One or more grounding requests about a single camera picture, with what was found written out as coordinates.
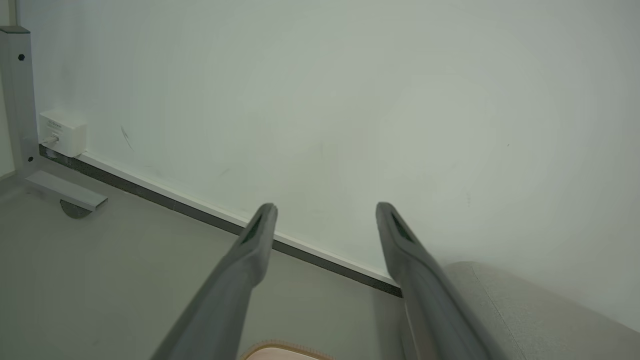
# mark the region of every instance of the black baseboard strip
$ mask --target black baseboard strip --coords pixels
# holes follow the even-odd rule
[[[185,205],[179,201],[173,200],[145,187],[134,184],[128,180],[122,179],[121,177],[84,163],[78,159],[64,156],[42,145],[40,145],[40,155],[51,161],[55,161],[68,168],[71,168],[72,170],[80,172],[88,177],[92,177],[96,180],[102,181],[105,184],[111,185],[133,195],[137,195],[145,200],[155,202],[160,206],[164,206],[168,209],[177,211],[181,214],[202,221],[206,224],[213,225],[232,234],[240,235],[240,232],[244,229],[240,225],[233,224],[204,211],[192,208],[191,206]],[[332,263],[331,261],[325,260],[313,254],[309,254],[304,250],[297,249],[280,241],[273,240],[273,250],[279,251],[283,254],[287,254],[302,261],[306,261],[307,263],[319,266],[325,270],[329,270],[344,277],[348,277],[352,280],[370,286],[374,289],[384,291],[385,293],[389,293],[393,296],[397,296],[400,298],[402,297],[402,291],[397,286],[387,284],[384,281],[374,279],[370,276],[346,268],[342,265]]]

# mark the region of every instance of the metal post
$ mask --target metal post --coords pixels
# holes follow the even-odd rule
[[[40,170],[45,160],[39,156],[31,66],[30,32],[20,26],[0,26],[0,71],[15,176],[62,201],[95,211],[107,197]]]

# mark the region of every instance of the caster wheel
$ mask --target caster wheel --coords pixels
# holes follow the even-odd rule
[[[91,210],[81,208],[78,205],[73,205],[64,200],[60,200],[60,206],[62,207],[62,211],[70,218],[85,218],[92,212]]]

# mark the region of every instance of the floor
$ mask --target floor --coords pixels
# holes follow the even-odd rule
[[[0,357],[149,358],[235,236],[47,161],[109,197],[86,219],[0,191]],[[401,359],[401,299],[272,252],[239,355],[277,339],[337,359]]]

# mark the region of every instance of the upholstered fabric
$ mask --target upholstered fabric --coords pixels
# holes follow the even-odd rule
[[[507,272],[445,272],[510,359],[640,359],[640,333]]]

